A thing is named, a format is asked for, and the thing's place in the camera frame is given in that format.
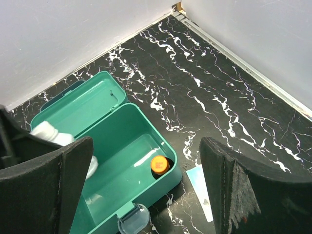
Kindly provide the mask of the teal medicine kit box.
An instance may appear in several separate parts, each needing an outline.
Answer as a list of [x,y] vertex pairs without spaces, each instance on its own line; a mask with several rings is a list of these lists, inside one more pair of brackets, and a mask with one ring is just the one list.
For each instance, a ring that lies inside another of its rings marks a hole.
[[[150,222],[150,206],[182,179],[174,149],[106,71],[68,88],[31,127],[43,121],[75,139],[93,139],[98,168],[84,183],[73,234],[139,233]],[[174,166],[156,180],[151,161],[158,155]]]

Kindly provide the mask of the white disinfectant bottle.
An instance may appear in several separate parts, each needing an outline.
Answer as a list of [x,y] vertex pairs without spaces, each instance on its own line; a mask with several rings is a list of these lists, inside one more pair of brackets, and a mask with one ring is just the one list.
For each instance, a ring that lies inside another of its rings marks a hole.
[[[31,130],[30,134],[60,146],[66,146],[75,141],[73,135],[59,132],[48,121],[43,121],[37,125],[34,129]],[[95,173],[97,168],[98,160],[95,156],[92,156],[86,175],[86,180],[88,180]]]

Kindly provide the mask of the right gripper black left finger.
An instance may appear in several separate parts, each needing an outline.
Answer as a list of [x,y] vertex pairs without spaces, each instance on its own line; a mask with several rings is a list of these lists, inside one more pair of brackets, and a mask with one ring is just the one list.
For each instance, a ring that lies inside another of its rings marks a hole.
[[0,232],[68,234],[93,154],[92,138],[61,147],[29,136],[16,145],[27,160],[0,171]]

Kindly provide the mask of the brown bottle orange cap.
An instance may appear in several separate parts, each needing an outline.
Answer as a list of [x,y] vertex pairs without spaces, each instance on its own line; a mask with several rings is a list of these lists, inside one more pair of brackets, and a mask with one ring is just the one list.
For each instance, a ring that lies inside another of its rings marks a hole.
[[174,162],[165,156],[155,156],[151,161],[151,173],[154,179],[159,179],[161,176],[165,175],[172,167]]

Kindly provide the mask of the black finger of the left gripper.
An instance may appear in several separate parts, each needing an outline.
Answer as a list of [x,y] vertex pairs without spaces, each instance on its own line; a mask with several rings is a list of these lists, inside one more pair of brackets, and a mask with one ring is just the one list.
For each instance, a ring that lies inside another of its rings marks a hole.
[[21,128],[0,106],[0,167],[8,168],[50,153],[61,146],[40,139]]

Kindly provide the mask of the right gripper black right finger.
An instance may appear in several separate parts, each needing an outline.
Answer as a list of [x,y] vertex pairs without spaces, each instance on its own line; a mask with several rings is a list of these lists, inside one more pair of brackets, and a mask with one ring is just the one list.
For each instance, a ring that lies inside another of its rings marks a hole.
[[283,172],[212,137],[199,152],[216,233],[311,233],[311,174]]

